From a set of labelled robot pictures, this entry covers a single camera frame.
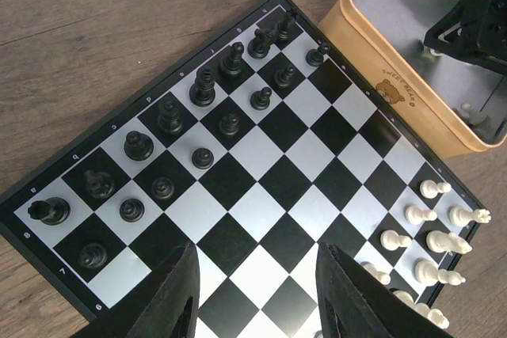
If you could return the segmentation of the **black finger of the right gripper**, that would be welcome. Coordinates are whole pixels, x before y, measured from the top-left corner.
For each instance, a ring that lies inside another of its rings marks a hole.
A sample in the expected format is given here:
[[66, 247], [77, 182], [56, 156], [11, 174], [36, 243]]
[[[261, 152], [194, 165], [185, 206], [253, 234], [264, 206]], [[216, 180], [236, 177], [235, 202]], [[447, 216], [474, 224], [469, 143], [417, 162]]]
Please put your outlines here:
[[424, 45], [506, 74], [506, 0], [459, 0], [427, 31]]

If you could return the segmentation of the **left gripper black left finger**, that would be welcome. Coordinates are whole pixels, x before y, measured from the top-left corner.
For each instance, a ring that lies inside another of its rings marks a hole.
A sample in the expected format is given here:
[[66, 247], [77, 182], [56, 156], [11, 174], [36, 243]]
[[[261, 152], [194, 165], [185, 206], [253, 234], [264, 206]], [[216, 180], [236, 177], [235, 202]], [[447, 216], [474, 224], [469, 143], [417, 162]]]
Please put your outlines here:
[[194, 337], [199, 261], [193, 243], [179, 245], [111, 310], [75, 337]]

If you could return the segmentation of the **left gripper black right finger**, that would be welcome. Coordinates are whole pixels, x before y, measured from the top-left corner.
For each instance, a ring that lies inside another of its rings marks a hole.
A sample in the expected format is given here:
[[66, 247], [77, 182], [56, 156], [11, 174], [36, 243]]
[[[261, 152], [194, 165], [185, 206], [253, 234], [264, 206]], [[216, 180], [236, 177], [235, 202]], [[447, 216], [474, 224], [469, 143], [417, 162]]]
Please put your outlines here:
[[324, 337], [450, 336], [336, 245], [318, 245], [315, 278]]

